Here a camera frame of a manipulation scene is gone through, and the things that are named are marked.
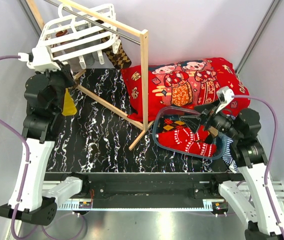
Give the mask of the yellow sock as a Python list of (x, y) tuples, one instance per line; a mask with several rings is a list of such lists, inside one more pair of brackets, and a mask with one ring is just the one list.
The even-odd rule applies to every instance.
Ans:
[(69, 93), (69, 89), (66, 88), (63, 100), (62, 115), (68, 117), (68, 116), (74, 116), (76, 113), (77, 113), (77, 108), (75, 106), (74, 100)]

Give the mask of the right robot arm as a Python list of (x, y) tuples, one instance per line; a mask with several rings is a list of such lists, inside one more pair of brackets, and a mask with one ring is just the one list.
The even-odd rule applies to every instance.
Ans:
[(232, 180), (214, 180), (209, 185), (209, 192), (212, 197), (223, 197), (230, 204), (246, 227), (245, 239), (284, 240), (284, 214), (268, 173), (271, 160), (257, 138), (261, 129), (259, 113), (245, 108), (236, 118), (231, 118), (212, 106), (195, 115), (183, 115), (180, 119), (193, 131), (200, 127), (213, 127), (232, 139), (230, 153), (244, 178), (252, 202)]

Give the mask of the red patterned sock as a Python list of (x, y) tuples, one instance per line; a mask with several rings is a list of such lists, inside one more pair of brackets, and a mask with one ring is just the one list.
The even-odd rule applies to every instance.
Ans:
[(157, 136), (158, 142), (167, 148), (178, 150), (177, 145), (185, 142), (202, 142), (204, 143), (210, 135), (208, 130), (200, 128), (196, 133), (193, 133), (188, 127), (177, 129), (174, 131), (162, 132)]
[(212, 157), (217, 151), (217, 146), (204, 142), (189, 141), (178, 144), (177, 149), (193, 155)]

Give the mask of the white plastic clip hanger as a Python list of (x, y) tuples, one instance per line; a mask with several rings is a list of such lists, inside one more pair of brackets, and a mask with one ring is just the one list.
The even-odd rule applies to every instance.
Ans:
[(37, 42), (37, 48), (48, 48), (54, 60), (66, 62), (75, 72), (103, 65), (104, 55), (120, 53), (121, 40), (117, 27), (61, 3), (58, 17), (48, 21)]

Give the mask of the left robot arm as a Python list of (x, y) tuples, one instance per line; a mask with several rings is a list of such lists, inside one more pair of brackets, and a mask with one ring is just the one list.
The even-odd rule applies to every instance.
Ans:
[(65, 93), (74, 85), (70, 65), (58, 61), (57, 66), (57, 70), (37, 70), (25, 83), (22, 160), (11, 198), (0, 206), (0, 217), (48, 226), (67, 199), (74, 195), (85, 198), (90, 193), (86, 178), (77, 173), (68, 174), (51, 190), (43, 190), (49, 156), (64, 120)]

